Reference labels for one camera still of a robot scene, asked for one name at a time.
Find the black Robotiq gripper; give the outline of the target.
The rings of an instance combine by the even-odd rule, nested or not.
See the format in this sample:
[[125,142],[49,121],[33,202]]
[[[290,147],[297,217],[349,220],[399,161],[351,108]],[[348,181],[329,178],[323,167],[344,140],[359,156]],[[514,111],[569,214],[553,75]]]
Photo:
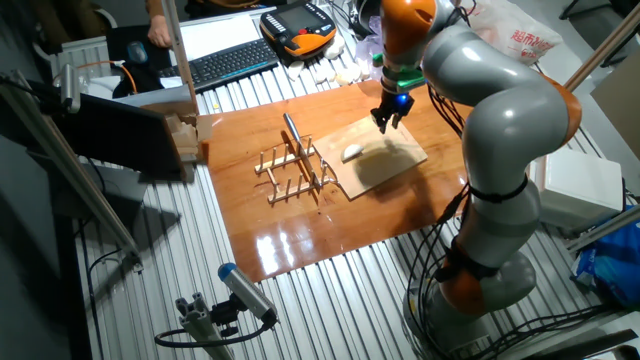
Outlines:
[[380,106],[371,111],[379,131],[382,134],[386,133],[388,118],[392,115],[392,127],[397,129],[401,119],[410,112],[414,102],[414,98],[408,93],[394,94],[383,90]]

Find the person's bare hand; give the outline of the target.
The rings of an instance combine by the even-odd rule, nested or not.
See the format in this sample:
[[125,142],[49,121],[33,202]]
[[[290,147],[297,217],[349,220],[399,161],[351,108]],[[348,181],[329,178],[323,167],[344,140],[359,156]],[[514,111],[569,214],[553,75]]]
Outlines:
[[150,17],[150,28],[147,37],[150,43],[156,47],[170,48],[172,46],[167,22],[163,15],[153,15]]

